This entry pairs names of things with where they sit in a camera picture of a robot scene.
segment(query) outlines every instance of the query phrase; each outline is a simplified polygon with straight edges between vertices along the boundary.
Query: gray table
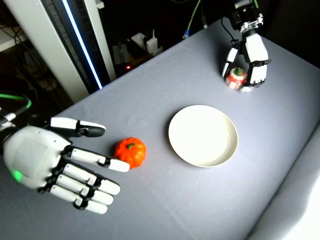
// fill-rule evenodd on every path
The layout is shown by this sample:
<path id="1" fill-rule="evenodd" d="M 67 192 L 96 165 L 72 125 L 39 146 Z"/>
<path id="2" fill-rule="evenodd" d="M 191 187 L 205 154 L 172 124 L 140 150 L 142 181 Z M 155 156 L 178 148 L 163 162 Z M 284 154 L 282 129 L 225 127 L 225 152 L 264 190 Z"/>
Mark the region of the gray table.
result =
<path id="1" fill-rule="evenodd" d="M 230 40 L 216 22 L 64 111 L 107 126 L 76 146 L 110 155 L 133 136 L 146 143 L 147 159 L 128 173 L 92 167 L 121 185 L 105 215 L 30 191 L 0 167 L 0 239 L 244 239 L 320 119 L 320 69 L 264 43 L 272 64 L 251 93 L 227 88 L 220 76 Z M 234 122 L 239 146 L 228 163 L 195 167 L 171 148 L 170 119 L 190 105 L 218 108 Z"/>

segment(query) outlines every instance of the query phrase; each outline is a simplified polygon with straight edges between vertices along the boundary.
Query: plate rim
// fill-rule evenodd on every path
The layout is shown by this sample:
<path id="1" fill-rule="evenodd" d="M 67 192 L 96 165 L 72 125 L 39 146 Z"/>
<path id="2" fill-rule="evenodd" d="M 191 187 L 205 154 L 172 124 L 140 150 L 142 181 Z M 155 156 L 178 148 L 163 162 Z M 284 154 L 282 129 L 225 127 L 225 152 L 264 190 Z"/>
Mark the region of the plate rim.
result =
<path id="1" fill-rule="evenodd" d="M 175 148 L 174 148 L 174 146 L 172 145 L 172 142 L 171 142 L 171 140 L 170 140 L 170 127 L 171 127 L 171 123 L 172 123 L 172 121 L 174 120 L 175 116 L 176 116 L 178 113 L 180 113 L 182 110 L 185 110 L 185 109 L 190 108 L 190 107 L 197 107 L 197 106 L 205 106 L 205 107 L 212 108 L 212 109 L 214 109 L 214 110 L 216 110 L 216 111 L 219 111 L 220 113 L 222 113 L 222 115 L 224 115 L 224 116 L 228 119 L 228 121 L 232 124 L 232 126 L 233 126 L 233 128 L 234 128 L 234 130 L 235 130 L 235 133 L 236 133 L 236 134 L 235 134 L 235 135 L 236 135 L 236 146 L 235 146 L 234 152 L 232 153 L 232 155 L 231 155 L 227 160 L 225 160 L 224 162 L 219 163 L 219 164 L 217 164 L 217 165 L 203 166 L 203 165 L 198 165 L 198 164 L 191 163 L 191 162 L 183 159 L 183 158 L 177 153 L 177 151 L 175 150 Z M 193 165 L 193 166 L 200 167 L 200 168 L 215 168 L 215 167 L 219 167 L 219 166 L 221 166 L 221 165 L 229 162 L 229 160 L 232 159 L 233 156 L 236 154 L 236 152 L 237 152 L 237 150 L 238 150 L 238 146 L 239 146 L 239 134 L 238 134 L 238 130 L 237 130 L 235 124 L 233 123 L 233 121 L 230 119 L 230 117 L 228 117 L 223 111 L 221 111 L 221 110 L 219 110 L 219 109 L 217 109 L 217 108 L 215 108 L 215 107 L 213 107 L 213 106 L 203 105 L 203 104 L 196 104 L 196 105 L 186 106 L 186 107 L 180 109 L 176 114 L 174 114 L 174 116 L 172 117 L 172 119 L 170 120 L 170 123 L 169 123 L 169 127 L 168 127 L 168 138 L 169 138 L 169 142 L 170 142 L 170 145 L 171 145 L 172 149 L 173 149 L 174 152 L 179 156 L 179 158 L 181 158 L 183 161 L 187 162 L 188 164 L 191 164 L 191 165 Z"/>

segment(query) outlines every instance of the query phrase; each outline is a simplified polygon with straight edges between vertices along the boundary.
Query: red and white object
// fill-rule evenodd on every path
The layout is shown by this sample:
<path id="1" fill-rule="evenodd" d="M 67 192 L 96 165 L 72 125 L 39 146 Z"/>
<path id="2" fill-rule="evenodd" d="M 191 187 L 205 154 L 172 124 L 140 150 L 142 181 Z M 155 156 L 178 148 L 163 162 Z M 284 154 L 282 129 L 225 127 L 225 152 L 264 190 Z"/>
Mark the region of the red and white object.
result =
<path id="1" fill-rule="evenodd" d="M 240 67 L 233 68 L 226 76 L 225 83 L 231 89 L 240 89 L 247 81 L 246 71 Z"/>

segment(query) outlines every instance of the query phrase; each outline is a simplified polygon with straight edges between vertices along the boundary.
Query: white power adapter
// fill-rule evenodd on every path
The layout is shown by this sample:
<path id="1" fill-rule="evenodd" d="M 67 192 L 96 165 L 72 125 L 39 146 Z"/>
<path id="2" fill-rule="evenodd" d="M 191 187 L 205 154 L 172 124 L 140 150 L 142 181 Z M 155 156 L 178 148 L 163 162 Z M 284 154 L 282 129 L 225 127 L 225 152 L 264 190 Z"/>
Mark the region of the white power adapter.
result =
<path id="1" fill-rule="evenodd" d="M 152 31 L 152 38 L 146 42 L 146 51 L 152 56 L 156 56 L 163 51 L 163 47 L 158 48 L 158 39 L 155 37 L 155 30 Z"/>

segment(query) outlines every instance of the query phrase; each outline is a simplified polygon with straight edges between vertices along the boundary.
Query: pumpkin stem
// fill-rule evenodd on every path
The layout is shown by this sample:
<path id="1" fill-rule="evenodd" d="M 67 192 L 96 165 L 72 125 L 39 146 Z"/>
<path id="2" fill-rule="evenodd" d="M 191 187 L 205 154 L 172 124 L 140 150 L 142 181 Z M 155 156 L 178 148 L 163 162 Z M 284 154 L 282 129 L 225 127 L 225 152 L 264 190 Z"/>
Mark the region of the pumpkin stem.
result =
<path id="1" fill-rule="evenodd" d="M 133 143 L 130 143 L 126 146 L 126 149 L 131 149 L 133 146 L 135 146 L 136 144 L 133 142 Z"/>

